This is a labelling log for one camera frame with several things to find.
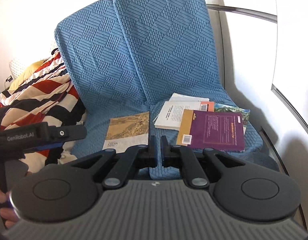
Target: gray ribbed panel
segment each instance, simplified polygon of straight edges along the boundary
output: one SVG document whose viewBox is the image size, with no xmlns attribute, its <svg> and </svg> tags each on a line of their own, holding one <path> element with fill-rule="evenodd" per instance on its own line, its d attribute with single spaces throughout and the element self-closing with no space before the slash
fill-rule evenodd
<svg viewBox="0 0 308 240">
<path fill-rule="evenodd" d="M 79 218 L 59 224 L 22 220 L 6 236 L 10 240 L 295 240 L 307 236 L 291 219 L 246 223 L 221 211 L 204 190 L 190 189 L 182 180 L 159 182 L 155 187 L 153 181 L 131 180 L 122 189 L 106 191 Z"/>
</svg>

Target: human hand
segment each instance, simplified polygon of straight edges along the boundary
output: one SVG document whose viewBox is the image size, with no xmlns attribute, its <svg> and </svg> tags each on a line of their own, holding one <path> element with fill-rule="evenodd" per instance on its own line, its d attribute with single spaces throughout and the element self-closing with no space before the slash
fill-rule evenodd
<svg viewBox="0 0 308 240">
<path fill-rule="evenodd" d="M 7 200 L 9 200 L 9 192 L 7 192 L 7 194 L 4 194 L 0 190 L 0 203 L 4 203 Z M 13 208 L 1 208 L 0 215 L 2 218 L 6 219 L 5 226 L 7 228 L 12 227 L 19 220 Z"/>
</svg>

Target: white book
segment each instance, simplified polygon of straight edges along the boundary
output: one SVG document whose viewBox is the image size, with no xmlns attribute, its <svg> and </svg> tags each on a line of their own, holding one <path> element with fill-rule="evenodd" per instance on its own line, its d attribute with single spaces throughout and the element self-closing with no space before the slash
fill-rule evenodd
<svg viewBox="0 0 308 240">
<path fill-rule="evenodd" d="M 179 131 L 184 109 L 207 111 L 209 102 L 165 101 L 154 123 L 155 128 Z"/>
<path fill-rule="evenodd" d="M 198 97 L 191 97 L 191 96 L 186 96 L 178 93 L 173 93 L 169 101 L 186 101 L 186 102 L 207 102 L 209 101 L 209 98 L 198 98 Z"/>
</svg>

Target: book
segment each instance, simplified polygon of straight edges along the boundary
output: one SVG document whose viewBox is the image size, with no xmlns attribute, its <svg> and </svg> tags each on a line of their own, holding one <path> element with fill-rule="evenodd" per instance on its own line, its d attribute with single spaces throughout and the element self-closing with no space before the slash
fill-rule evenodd
<svg viewBox="0 0 308 240">
<path fill-rule="evenodd" d="M 149 112 L 111 118 L 103 150 L 112 148 L 123 153 L 133 145 L 148 144 Z"/>
<path fill-rule="evenodd" d="M 173 93 L 169 99 L 169 101 L 186 101 L 186 102 L 198 102 L 198 101 L 207 102 L 209 100 L 210 100 L 209 98 L 191 97 L 178 93 Z"/>
<path fill-rule="evenodd" d="M 251 110 L 242 109 L 237 106 L 228 106 L 219 103 L 214 104 L 214 112 L 234 112 L 234 113 L 241 113 L 242 120 L 243 120 L 243 133 L 245 134 L 248 119 L 250 117 Z"/>
<path fill-rule="evenodd" d="M 176 143 L 198 149 L 243 151 L 242 114 L 185 109 Z"/>
<path fill-rule="evenodd" d="M 214 102 L 165 101 L 154 122 L 155 128 L 178 131 L 181 126 L 184 109 L 200 110 L 205 112 L 213 111 Z"/>
</svg>

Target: quilted blue fabric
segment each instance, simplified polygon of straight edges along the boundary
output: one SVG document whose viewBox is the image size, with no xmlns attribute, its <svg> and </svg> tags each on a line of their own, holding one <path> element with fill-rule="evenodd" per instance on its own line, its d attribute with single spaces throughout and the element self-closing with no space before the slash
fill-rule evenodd
<svg viewBox="0 0 308 240">
<path fill-rule="evenodd" d="M 61 21 L 55 38 L 84 105 L 88 135 L 77 157 L 103 147 L 109 119 L 150 111 L 150 135 L 176 142 L 177 131 L 152 120 L 173 92 L 235 105 L 219 82 L 205 0 L 100 0 Z M 249 124 L 245 152 L 251 160 L 262 139 Z M 178 178 L 175 168 L 150 169 L 152 179 Z"/>
</svg>

